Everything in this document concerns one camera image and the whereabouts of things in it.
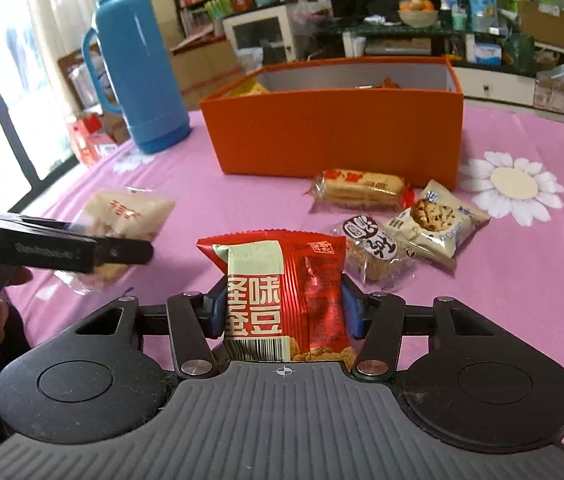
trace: white curtain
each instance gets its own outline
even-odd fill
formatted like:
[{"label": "white curtain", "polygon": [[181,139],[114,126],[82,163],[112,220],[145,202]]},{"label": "white curtain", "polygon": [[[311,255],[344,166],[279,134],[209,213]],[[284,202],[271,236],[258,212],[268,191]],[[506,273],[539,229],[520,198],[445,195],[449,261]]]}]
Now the white curtain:
[{"label": "white curtain", "polygon": [[68,90],[57,60],[81,49],[96,3],[97,0],[28,0],[40,56],[67,116],[78,112],[79,105]]}]

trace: window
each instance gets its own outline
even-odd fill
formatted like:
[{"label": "window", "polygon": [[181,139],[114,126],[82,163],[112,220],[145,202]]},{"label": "window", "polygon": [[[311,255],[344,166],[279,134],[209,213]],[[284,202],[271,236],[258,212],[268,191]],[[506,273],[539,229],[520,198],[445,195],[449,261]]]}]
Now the window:
[{"label": "window", "polygon": [[0,0],[0,209],[21,210],[76,164],[26,0]]}]

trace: gray ribbed surface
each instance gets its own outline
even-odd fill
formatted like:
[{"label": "gray ribbed surface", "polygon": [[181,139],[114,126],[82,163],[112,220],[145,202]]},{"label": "gray ribbed surface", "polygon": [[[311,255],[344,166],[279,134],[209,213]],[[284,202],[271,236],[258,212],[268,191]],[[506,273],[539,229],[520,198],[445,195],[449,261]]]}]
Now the gray ribbed surface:
[{"label": "gray ribbed surface", "polygon": [[337,363],[232,363],[185,381],[152,421],[87,446],[11,437],[0,475],[88,479],[563,479],[556,447],[515,455],[459,450],[417,428],[391,391]]}]

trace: orange box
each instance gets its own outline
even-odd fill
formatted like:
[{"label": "orange box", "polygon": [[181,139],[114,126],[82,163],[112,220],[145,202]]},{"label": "orange box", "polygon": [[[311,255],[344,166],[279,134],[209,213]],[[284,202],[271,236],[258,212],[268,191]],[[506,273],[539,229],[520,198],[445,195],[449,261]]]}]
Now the orange box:
[{"label": "orange box", "polygon": [[[270,93],[226,97],[253,77]],[[401,88],[359,88],[386,77]],[[200,104],[224,173],[312,178],[347,168],[456,186],[464,97],[445,58],[266,66]]]}]

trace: pink tablecloth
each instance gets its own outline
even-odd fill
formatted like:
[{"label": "pink tablecloth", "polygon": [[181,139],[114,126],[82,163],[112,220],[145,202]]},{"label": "pink tablecloth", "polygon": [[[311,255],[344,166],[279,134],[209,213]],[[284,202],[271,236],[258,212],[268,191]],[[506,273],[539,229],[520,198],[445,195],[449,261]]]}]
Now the pink tablecloth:
[{"label": "pink tablecloth", "polygon": [[[200,237],[260,228],[322,230],[343,218],[309,215],[311,197],[302,195],[308,187],[305,180],[222,174],[201,113],[192,113],[191,122],[193,132],[185,142],[134,171],[115,173],[113,165],[132,148],[125,146],[89,171],[50,209],[48,216],[71,220],[94,191],[125,185],[151,188],[177,201],[155,242],[155,260],[134,268],[108,290],[77,296],[63,284],[54,285],[58,280],[47,271],[37,271],[33,282],[12,288],[32,344],[57,334],[130,286],[142,304],[163,303],[184,290],[207,290],[220,272],[195,247]],[[423,266],[399,293],[409,303],[427,305],[435,296],[454,296],[564,366],[564,207],[560,208],[564,124],[467,105],[462,162],[470,159],[476,159],[470,163],[476,176],[514,163],[538,182],[543,180],[540,190],[546,192],[537,201],[514,205],[511,214],[492,219],[460,252],[454,277]],[[473,181],[465,186],[477,191],[489,184]],[[478,202],[490,204],[499,216],[508,212],[507,200],[493,190],[486,193]],[[458,194],[467,200],[477,195],[461,189]],[[522,225],[529,220],[531,226]],[[408,339],[402,346],[403,367],[426,351],[424,338]],[[162,341],[153,343],[149,353],[163,366],[172,365],[169,348]]]}]

